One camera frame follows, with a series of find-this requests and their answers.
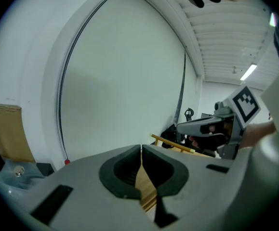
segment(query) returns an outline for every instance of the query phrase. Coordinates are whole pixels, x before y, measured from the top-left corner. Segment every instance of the ceiling light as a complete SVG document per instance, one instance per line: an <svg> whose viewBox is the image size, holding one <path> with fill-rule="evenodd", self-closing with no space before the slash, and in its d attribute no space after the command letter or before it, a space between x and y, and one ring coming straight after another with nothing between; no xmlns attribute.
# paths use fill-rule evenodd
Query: ceiling light
<svg viewBox="0 0 279 231"><path fill-rule="evenodd" d="M275 17L274 17L274 14L272 13L271 14L271 18L270 18L270 26L275 26Z"/></svg>
<svg viewBox="0 0 279 231"><path fill-rule="evenodd" d="M240 80L245 80L248 76L250 76L251 73L255 70L256 67L257 67L256 64L252 64Z"/></svg>

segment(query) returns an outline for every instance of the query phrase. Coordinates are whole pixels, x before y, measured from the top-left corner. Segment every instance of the ceiling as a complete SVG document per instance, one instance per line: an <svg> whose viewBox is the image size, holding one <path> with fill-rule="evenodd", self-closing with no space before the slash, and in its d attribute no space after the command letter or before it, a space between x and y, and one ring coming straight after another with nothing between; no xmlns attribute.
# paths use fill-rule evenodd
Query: ceiling
<svg viewBox="0 0 279 231"><path fill-rule="evenodd" d="M261 0L203 0L197 8L188 0L175 0L196 35L206 81L241 84L252 63L258 67L246 79L249 87L265 90L279 73L273 44L271 11Z"/></svg>

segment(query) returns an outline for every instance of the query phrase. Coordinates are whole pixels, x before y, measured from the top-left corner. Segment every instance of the wooden stick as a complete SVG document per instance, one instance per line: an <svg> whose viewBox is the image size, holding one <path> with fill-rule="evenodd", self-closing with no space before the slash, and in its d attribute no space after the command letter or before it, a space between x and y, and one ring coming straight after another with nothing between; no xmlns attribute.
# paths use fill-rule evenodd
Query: wooden stick
<svg viewBox="0 0 279 231"><path fill-rule="evenodd" d="M152 138L155 138L156 140L162 141L162 142L164 142L164 143L166 143L166 144L168 144L168 145L171 145L171 146L174 146L174 147L180 149L181 152L182 152L182 151L186 151L186 152L193 153L193 152L191 151L190 148L187 148L187 147L185 147L185 146L183 146L183 145L179 145L179 144L177 144L177 143L171 142L171 141L169 141L169 140L166 140L166 139L164 139L164 138L162 138L162 137L159 137L159 136L156 136L156 135L154 135L154 134L150 134L150 136L151 136Z"/></svg>

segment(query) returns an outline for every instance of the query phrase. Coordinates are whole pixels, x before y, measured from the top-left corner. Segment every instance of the person's hand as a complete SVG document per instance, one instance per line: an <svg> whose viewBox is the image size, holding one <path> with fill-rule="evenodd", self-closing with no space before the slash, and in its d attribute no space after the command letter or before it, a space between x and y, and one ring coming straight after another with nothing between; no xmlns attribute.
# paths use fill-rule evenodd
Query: person's hand
<svg viewBox="0 0 279 231"><path fill-rule="evenodd" d="M231 136L231 134L232 134L232 123L225 122L224 123L224 130L226 131L228 136ZM209 134L213 134L215 132L215 126L214 125L210 126L209 131L210 131ZM199 148L198 143L196 142L196 140L194 139L193 136L189 136L189 140L192 141L193 146Z"/></svg>

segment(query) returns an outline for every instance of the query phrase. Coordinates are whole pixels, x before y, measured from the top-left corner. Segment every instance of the cardboard box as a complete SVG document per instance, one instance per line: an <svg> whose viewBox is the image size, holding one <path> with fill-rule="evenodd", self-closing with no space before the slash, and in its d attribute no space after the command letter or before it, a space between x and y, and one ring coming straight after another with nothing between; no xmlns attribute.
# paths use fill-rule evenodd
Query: cardboard box
<svg viewBox="0 0 279 231"><path fill-rule="evenodd" d="M0 104L0 155L16 161L35 162L26 140L19 106Z"/></svg>

